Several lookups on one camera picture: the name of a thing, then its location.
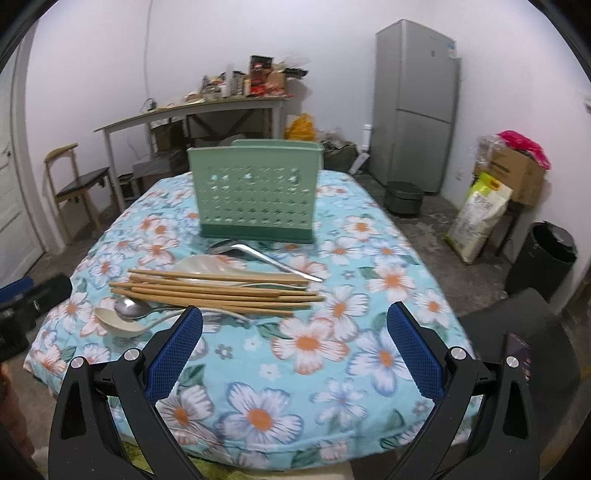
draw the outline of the white door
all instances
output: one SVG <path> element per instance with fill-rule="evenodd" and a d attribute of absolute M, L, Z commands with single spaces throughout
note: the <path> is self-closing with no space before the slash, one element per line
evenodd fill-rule
<path fill-rule="evenodd" d="M 17 52 L 0 73 L 0 287 L 22 278 L 43 253 L 14 164 L 11 92 L 16 58 Z"/>

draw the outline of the floral tablecloth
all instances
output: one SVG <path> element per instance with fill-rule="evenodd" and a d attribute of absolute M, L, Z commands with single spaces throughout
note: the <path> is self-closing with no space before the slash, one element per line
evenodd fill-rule
<path fill-rule="evenodd" d="M 322 171 L 314 245 L 251 242 L 324 279 L 326 296 L 288 319 L 250 328 L 217 318 L 204 326 L 177 385 L 158 411 L 189 452 L 223 463 L 283 470 L 358 458 L 406 445 L 433 403 L 412 381 L 385 328 L 388 306 L 405 302 L 448 346 L 472 348 L 439 286 L 406 238 L 350 176 Z M 131 267 L 172 269 L 204 253 L 191 174 L 159 181 L 90 249 L 72 275 L 69 301 L 52 310 L 24 368 L 60 389 L 69 360 L 118 358 L 142 348 L 158 329 L 135 339 L 108 333 L 93 314 L 111 307 L 109 281 Z M 272 269 L 222 257 L 235 267 Z M 132 432 L 110 398 L 119 431 Z M 470 414 L 456 440 L 469 432 Z"/>

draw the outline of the door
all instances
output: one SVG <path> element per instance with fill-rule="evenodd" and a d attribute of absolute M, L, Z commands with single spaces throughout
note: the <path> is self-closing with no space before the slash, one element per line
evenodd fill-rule
<path fill-rule="evenodd" d="M 0 287 L 19 278 L 43 253 L 25 208 L 12 149 L 11 92 L 17 52 L 0 73 Z"/>
<path fill-rule="evenodd" d="M 451 122 L 456 103 L 455 58 L 451 38 L 403 20 L 398 108 Z"/>
<path fill-rule="evenodd" d="M 451 125 L 416 113 L 398 113 L 388 181 L 409 181 L 426 193 L 441 188 Z"/>

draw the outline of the trash can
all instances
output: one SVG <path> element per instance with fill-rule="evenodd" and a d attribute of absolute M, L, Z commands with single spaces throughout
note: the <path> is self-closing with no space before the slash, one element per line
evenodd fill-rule
<path fill-rule="evenodd" d="M 505 291 L 513 295 L 532 287 L 550 301 L 575 260 L 577 247 L 565 229 L 550 222 L 533 223 L 509 270 Z"/>

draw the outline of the cable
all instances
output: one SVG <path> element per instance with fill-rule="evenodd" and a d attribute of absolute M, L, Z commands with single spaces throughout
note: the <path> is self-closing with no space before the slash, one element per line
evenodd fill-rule
<path fill-rule="evenodd" d="M 153 4 L 154 0 L 150 0 L 150 4 L 148 5 L 148 15 L 146 17 L 146 36 L 144 40 L 144 86 L 146 90 L 146 98 L 148 100 L 150 99 L 150 85 L 148 84 L 148 42 L 150 40 L 150 23 L 152 20 Z"/>

